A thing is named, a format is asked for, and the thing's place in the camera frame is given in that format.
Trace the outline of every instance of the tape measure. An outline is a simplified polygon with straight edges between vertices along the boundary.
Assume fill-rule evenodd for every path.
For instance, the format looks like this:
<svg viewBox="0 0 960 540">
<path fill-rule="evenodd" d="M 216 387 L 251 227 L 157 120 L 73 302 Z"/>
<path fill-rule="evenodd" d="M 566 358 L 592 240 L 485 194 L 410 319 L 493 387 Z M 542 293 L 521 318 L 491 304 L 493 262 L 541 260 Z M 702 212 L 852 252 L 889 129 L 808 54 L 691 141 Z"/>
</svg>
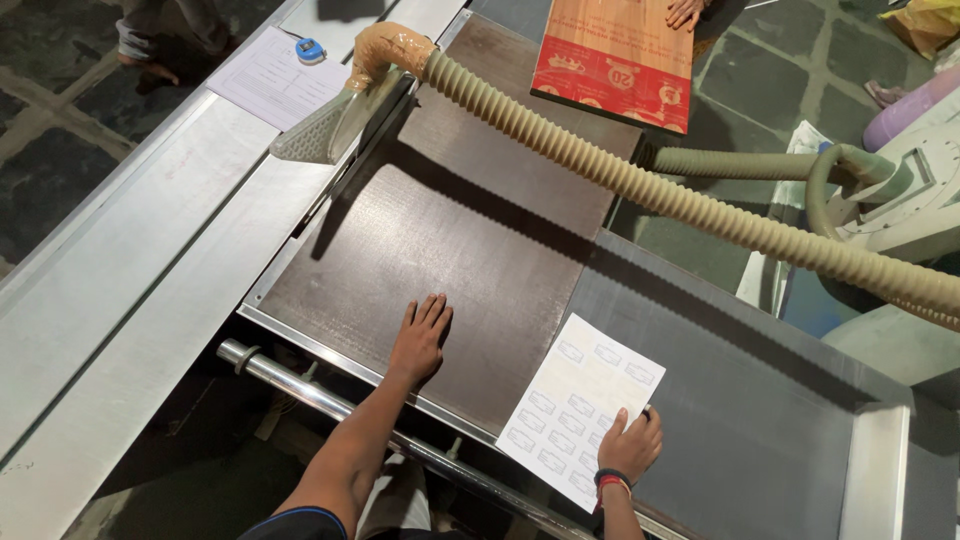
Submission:
<svg viewBox="0 0 960 540">
<path fill-rule="evenodd" d="M 320 46 L 313 37 L 305 37 L 294 46 L 297 50 L 297 58 L 302 63 L 313 65 L 326 58 L 326 49 Z"/>
</svg>

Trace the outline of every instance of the person's hand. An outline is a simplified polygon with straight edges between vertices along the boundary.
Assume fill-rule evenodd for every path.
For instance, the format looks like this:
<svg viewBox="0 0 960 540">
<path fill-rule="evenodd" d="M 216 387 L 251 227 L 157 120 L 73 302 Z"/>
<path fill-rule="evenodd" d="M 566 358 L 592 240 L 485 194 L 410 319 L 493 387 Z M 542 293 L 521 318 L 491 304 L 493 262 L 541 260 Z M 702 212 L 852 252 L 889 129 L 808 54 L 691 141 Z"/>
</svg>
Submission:
<svg viewBox="0 0 960 540">
<path fill-rule="evenodd" d="M 666 25 L 677 30 L 689 20 L 690 26 L 686 27 L 688 32 L 693 32 L 693 27 L 700 20 L 700 12 L 706 6 L 704 0 L 672 0 L 667 6 Z"/>
<path fill-rule="evenodd" d="M 444 357 L 440 336 L 453 316 L 453 307 L 446 306 L 446 295 L 430 293 L 417 309 L 414 300 L 407 306 L 390 352 L 387 375 L 402 377 L 411 387 L 433 373 Z"/>
<path fill-rule="evenodd" d="M 597 453 L 597 464 L 601 469 L 623 473 L 630 479 L 631 485 L 640 479 L 640 475 L 657 459 L 663 448 L 660 414 L 652 406 L 648 413 L 649 420 L 645 414 L 640 414 L 624 431 L 627 427 L 627 409 L 621 408 L 610 430 L 600 441 Z"/>
</svg>

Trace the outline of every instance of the person's arm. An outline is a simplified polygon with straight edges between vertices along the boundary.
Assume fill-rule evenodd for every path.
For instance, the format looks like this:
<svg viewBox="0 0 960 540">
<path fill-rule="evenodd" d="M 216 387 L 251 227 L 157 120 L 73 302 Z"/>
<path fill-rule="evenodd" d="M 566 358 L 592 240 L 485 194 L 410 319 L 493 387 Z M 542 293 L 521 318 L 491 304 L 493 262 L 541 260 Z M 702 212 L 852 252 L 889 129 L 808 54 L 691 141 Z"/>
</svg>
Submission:
<svg viewBox="0 0 960 540">
<path fill-rule="evenodd" d="M 640 475 L 660 455 L 663 448 L 663 432 L 660 430 L 660 414 L 650 407 L 646 414 L 627 427 L 627 409 L 621 408 L 607 431 L 597 464 L 601 469 L 613 469 L 624 475 L 633 486 Z M 604 508 L 604 538 L 607 540 L 643 540 L 643 529 L 636 520 L 630 493 L 619 483 L 608 483 L 601 489 L 600 499 Z"/>
<path fill-rule="evenodd" d="M 453 315 L 445 304 L 441 293 L 430 294 L 420 310 L 416 300 L 407 306 L 387 375 L 333 430 L 275 515 L 298 506 L 320 506 L 340 518 L 352 540 L 407 395 L 440 365 L 440 336 Z"/>
</svg>

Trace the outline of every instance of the paper document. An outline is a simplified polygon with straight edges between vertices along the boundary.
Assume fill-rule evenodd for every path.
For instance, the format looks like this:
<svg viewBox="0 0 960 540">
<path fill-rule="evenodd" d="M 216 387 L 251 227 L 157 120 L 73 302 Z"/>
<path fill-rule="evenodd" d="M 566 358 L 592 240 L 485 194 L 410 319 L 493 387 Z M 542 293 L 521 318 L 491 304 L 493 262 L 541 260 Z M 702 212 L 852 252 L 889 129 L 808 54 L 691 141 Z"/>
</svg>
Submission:
<svg viewBox="0 0 960 540">
<path fill-rule="evenodd" d="M 349 66 L 334 60 L 300 63 L 296 43 L 271 26 L 206 86 L 285 132 L 340 93 L 350 76 Z"/>
<path fill-rule="evenodd" d="M 665 372 L 571 314 L 496 447 L 592 512 L 600 441 L 620 407 L 636 419 Z"/>
</svg>

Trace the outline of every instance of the fingers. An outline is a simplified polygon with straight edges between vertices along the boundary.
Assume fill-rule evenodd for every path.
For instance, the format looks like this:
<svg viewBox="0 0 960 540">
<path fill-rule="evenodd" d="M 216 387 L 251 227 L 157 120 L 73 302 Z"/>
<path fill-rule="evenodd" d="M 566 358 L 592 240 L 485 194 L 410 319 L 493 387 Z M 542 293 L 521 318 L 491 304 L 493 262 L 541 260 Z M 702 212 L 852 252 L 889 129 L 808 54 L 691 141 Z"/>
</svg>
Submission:
<svg viewBox="0 0 960 540">
<path fill-rule="evenodd" d="M 426 318 L 423 319 L 423 323 L 432 328 L 434 323 L 437 322 L 437 318 L 444 312 L 444 306 L 446 306 L 446 295 L 440 293 L 440 295 L 437 296 L 437 301 L 433 303 L 430 311 L 427 312 Z"/>
<path fill-rule="evenodd" d="M 433 307 L 434 302 L 437 302 L 437 295 L 432 292 L 426 295 L 426 300 L 423 301 L 423 304 L 420 306 L 420 310 L 417 311 L 417 316 L 414 318 L 414 322 L 419 324 L 423 322 L 423 319 L 426 318 L 426 314 L 430 312 L 430 308 Z"/>
<path fill-rule="evenodd" d="M 650 439 L 650 446 L 654 447 L 654 449 L 658 446 L 663 446 L 662 441 L 663 441 L 663 431 L 657 431 L 657 433 L 654 434 L 654 437 Z"/>
<path fill-rule="evenodd" d="M 689 0 L 673 0 L 672 2 L 670 2 L 670 5 L 666 7 L 667 8 L 666 20 L 669 21 L 670 17 L 676 15 L 677 12 L 682 12 L 688 1 Z"/>
<path fill-rule="evenodd" d="M 400 327 L 408 327 L 414 324 L 414 315 L 417 313 L 417 301 L 411 300 L 410 304 L 407 304 L 407 310 L 403 313 L 403 322 L 400 323 Z"/>
<path fill-rule="evenodd" d="M 686 14 L 689 10 L 690 2 L 688 0 L 679 0 L 666 17 L 667 26 L 673 26 L 678 20 L 686 20 Z"/>
<path fill-rule="evenodd" d="M 650 422 L 647 422 L 646 432 L 647 434 L 656 433 L 660 431 L 660 414 L 657 410 L 650 405 L 650 409 L 647 410 L 647 414 L 650 415 Z"/>
<path fill-rule="evenodd" d="M 610 429 L 607 431 L 607 434 L 603 436 L 603 440 L 600 441 L 600 445 L 613 441 L 616 437 L 619 437 L 623 434 L 623 429 L 627 427 L 627 409 L 620 407 L 620 410 L 616 412 L 616 418 L 613 419 L 613 425 L 610 426 Z"/>
<path fill-rule="evenodd" d="M 433 332 L 436 335 L 444 332 L 446 325 L 450 324 L 450 317 L 453 317 L 453 307 L 447 306 L 444 308 L 444 312 L 440 314 L 440 317 L 437 317 L 437 322 L 433 325 Z"/>
<path fill-rule="evenodd" d="M 684 23 L 686 22 L 686 20 L 690 17 L 690 14 L 691 14 L 692 12 L 693 12 L 693 10 L 692 10 L 691 8 L 685 9 L 683 15 L 677 17 L 677 20 L 674 21 L 674 23 L 673 23 L 673 29 L 674 29 L 674 30 L 677 30 L 677 29 L 679 29 L 681 26 L 683 26 Z"/>
<path fill-rule="evenodd" d="M 636 420 L 627 428 L 626 435 L 636 437 L 637 435 L 643 434 L 647 429 L 647 417 L 646 415 L 640 414 L 636 417 Z"/>
</svg>

